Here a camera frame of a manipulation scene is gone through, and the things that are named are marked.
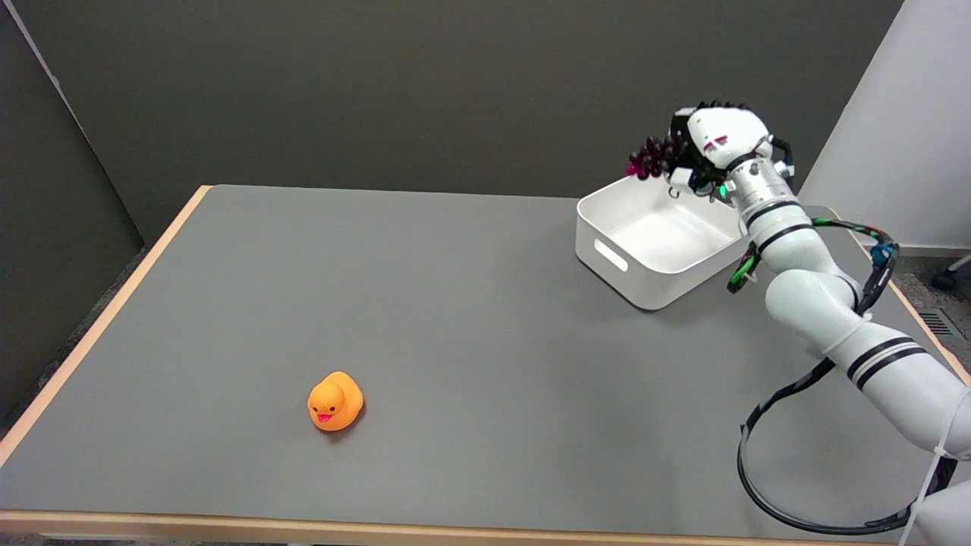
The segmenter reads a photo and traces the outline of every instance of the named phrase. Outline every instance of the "black stripe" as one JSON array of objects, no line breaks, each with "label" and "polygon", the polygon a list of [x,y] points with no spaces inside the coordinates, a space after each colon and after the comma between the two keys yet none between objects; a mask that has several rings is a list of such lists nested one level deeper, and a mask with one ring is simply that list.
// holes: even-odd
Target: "black stripe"
[{"label": "black stripe", "polygon": [[846,283],[848,287],[850,287],[850,291],[853,293],[853,310],[856,313],[856,308],[859,307],[859,298],[856,297],[856,289],[853,288],[853,283],[851,283],[850,281],[843,279],[843,282]]},{"label": "black stripe", "polygon": [[757,152],[749,152],[745,155],[739,155],[738,157],[735,157],[735,159],[731,163],[728,163],[728,166],[725,167],[725,172],[730,173],[733,170],[735,170],[735,167],[741,165],[742,163],[748,161],[749,159],[755,159],[757,157],[758,157]]},{"label": "black stripe", "polygon": [[789,235],[791,232],[798,231],[800,229],[815,229],[815,228],[813,227],[813,225],[811,223],[801,223],[801,224],[798,224],[798,225],[791,225],[791,226],[787,227],[786,229],[783,229],[782,231],[779,231],[775,235],[773,235],[773,236],[769,237],[768,239],[766,239],[764,243],[762,243],[761,245],[759,245],[759,247],[758,247],[758,253],[759,254],[762,254],[762,251],[764,251],[765,248],[768,247],[769,245],[771,245],[772,243],[775,243],[776,241],[778,241],[779,239],[783,238],[784,236]]},{"label": "black stripe", "polygon": [[863,353],[862,355],[857,357],[856,360],[854,360],[853,363],[850,364],[850,369],[847,370],[847,377],[849,377],[850,381],[852,381],[853,375],[856,373],[859,367],[862,366],[864,362],[871,359],[873,356],[879,353],[882,353],[883,351],[886,351],[890,347],[896,347],[897,345],[903,345],[904,343],[913,343],[913,342],[914,342],[913,339],[905,335],[903,337],[894,337],[893,339],[888,339],[887,341],[881,343],[880,345],[874,345],[866,353]]},{"label": "black stripe", "polygon": [[756,212],[755,214],[752,215],[751,218],[749,218],[748,220],[746,220],[745,221],[745,228],[748,229],[748,228],[752,227],[752,222],[755,222],[755,219],[757,219],[758,217],[762,216],[763,214],[765,214],[765,213],[767,213],[769,211],[774,211],[776,209],[781,209],[783,207],[791,207],[791,206],[798,207],[799,206],[799,203],[796,203],[795,201],[776,201],[775,203],[772,203],[768,207],[765,207],[764,209]]},{"label": "black stripe", "polygon": [[863,375],[860,376],[859,381],[856,382],[856,388],[862,391],[863,386],[866,385],[866,382],[873,377],[875,373],[887,367],[888,364],[900,360],[901,358],[909,357],[910,355],[919,355],[921,353],[926,353],[926,350],[923,347],[911,347],[910,349],[897,351],[892,355],[887,355],[886,357],[881,358],[879,362],[873,364],[867,368],[865,372],[863,372]]}]

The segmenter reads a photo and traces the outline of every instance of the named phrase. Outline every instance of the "yellow rubber duck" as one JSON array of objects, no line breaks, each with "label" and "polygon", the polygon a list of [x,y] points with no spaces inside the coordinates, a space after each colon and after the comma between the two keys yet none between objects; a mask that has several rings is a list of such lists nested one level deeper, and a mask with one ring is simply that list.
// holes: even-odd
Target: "yellow rubber duck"
[{"label": "yellow rubber duck", "polygon": [[364,406],[364,393],[343,371],[323,378],[307,398],[310,420],[320,430],[333,432],[348,427]]}]

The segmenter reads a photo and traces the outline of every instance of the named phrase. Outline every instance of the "floor vent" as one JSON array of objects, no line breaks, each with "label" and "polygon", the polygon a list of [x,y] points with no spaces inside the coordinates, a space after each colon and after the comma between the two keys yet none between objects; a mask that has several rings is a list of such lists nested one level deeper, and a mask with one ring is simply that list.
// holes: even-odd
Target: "floor vent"
[{"label": "floor vent", "polygon": [[949,335],[964,339],[964,336],[957,330],[951,319],[948,319],[944,311],[936,307],[925,307],[918,309],[917,314],[921,317],[923,323],[927,324],[930,331],[934,332],[934,335]]}]

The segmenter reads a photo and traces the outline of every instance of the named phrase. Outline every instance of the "floor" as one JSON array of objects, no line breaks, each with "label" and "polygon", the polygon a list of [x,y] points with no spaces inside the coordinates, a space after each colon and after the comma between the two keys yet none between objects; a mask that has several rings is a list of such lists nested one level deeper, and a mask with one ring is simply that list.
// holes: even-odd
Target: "floor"
[{"label": "floor", "polygon": [[[17,420],[20,413],[26,408],[27,404],[40,391],[50,375],[56,371],[57,366],[71,353],[74,346],[81,340],[90,325],[97,319],[101,311],[114,297],[117,290],[128,278],[138,263],[141,262],[145,251],[139,253],[128,264],[124,271],[118,275],[115,283],[105,293],[98,303],[91,309],[84,321],[78,325],[71,334],[68,342],[51,359],[44,375],[38,380],[33,390],[21,401],[20,405],[8,418],[0,424],[0,436],[6,433],[10,426]],[[971,371],[971,342],[967,339],[971,337],[971,265],[965,267],[957,275],[957,287],[951,292],[943,292],[934,289],[930,285],[930,277],[947,267],[953,258],[940,257],[909,257],[904,256],[897,264],[894,271],[894,282],[900,287],[901,291],[907,296],[915,307],[939,308],[951,320],[959,330],[959,335],[941,336],[941,343],[948,348],[964,364],[964,367]],[[142,546],[142,542],[132,541],[111,541],[111,540],[56,540],[41,536],[15,536],[0,533],[0,544],[11,546]],[[211,546],[215,543],[206,542],[154,542],[152,544],[171,545],[171,546]]]}]

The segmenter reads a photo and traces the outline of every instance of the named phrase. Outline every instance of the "table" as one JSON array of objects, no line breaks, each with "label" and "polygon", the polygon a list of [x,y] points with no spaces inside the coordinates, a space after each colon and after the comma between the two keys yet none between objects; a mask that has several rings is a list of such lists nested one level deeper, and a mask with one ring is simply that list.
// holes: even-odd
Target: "table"
[{"label": "table", "polygon": [[[0,444],[0,529],[823,544],[734,471],[738,425],[817,359],[765,313],[767,283],[732,296],[723,273],[638,311],[574,257],[575,207],[200,188]],[[849,234],[823,236],[867,274]],[[969,379],[899,291],[874,313]],[[334,369],[367,406],[324,435],[305,401]],[[786,507],[856,523],[904,506],[930,455],[834,373],[763,420],[750,459]]]}]

